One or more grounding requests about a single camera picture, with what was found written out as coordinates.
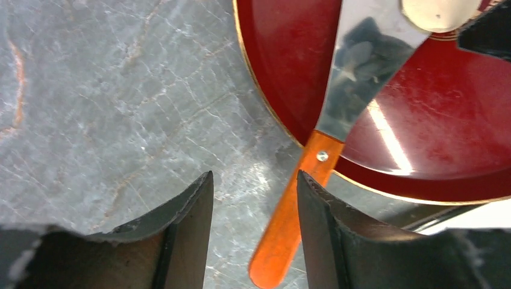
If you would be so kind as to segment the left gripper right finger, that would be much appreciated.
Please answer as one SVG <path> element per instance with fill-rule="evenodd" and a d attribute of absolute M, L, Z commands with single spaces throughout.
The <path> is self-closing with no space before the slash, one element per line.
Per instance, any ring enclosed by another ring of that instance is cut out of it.
<path fill-rule="evenodd" d="M 310 288 L 509 288 L 510 230 L 422 235 L 370 217 L 297 175 Z"/>

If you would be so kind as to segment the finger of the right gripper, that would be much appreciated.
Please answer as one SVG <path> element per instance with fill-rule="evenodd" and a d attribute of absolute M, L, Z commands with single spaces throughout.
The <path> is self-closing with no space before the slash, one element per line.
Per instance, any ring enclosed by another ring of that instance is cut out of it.
<path fill-rule="evenodd" d="M 464 26 L 457 37 L 464 51 L 510 61 L 510 0 L 505 0 Z"/>

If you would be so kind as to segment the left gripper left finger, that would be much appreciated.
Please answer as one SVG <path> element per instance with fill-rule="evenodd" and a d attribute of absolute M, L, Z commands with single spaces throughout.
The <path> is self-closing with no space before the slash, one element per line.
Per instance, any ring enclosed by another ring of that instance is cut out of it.
<path fill-rule="evenodd" d="M 1 225 L 2 288 L 202 288 L 213 214 L 212 172 L 110 232 Z"/>

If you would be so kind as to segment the white dough piece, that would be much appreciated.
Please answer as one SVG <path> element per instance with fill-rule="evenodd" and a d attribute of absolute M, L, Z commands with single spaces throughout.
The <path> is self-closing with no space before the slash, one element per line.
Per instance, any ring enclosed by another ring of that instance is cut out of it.
<path fill-rule="evenodd" d="M 481 3 L 481 0 L 402 0 L 401 11 L 422 30 L 446 33 L 470 20 Z"/>

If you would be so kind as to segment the metal scraper orange handle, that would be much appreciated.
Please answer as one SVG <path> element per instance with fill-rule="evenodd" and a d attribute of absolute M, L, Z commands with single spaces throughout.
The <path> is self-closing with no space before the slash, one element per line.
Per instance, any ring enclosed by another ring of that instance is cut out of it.
<path fill-rule="evenodd" d="M 421 1 L 343 1 L 322 110 L 295 170 L 327 182 L 356 120 L 429 37 Z M 297 174 L 289 182 L 252 255 L 248 274 L 260 288 L 284 279 L 301 242 Z"/>

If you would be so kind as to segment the round red plate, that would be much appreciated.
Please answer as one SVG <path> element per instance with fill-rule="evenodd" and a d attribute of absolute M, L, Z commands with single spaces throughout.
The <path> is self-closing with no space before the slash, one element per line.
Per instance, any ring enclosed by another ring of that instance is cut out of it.
<path fill-rule="evenodd" d="M 273 117 L 300 146 L 330 70 L 340 1 L 234 1 L 240 47 Z M 431 204 L 510 196 L 510 64 L 435 34 L 361 114 L 335 174 Z"/>

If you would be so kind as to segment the white strawberry tray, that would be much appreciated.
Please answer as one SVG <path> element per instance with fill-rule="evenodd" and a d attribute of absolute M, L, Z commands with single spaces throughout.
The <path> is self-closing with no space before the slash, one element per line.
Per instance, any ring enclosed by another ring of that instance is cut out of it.
<path fill-rule="evenodd" d="M 430 220 L 409 226 L 409 231 L 433 235 L 446 229 L 510 228 L 510 199 L 453 208 Z"/>

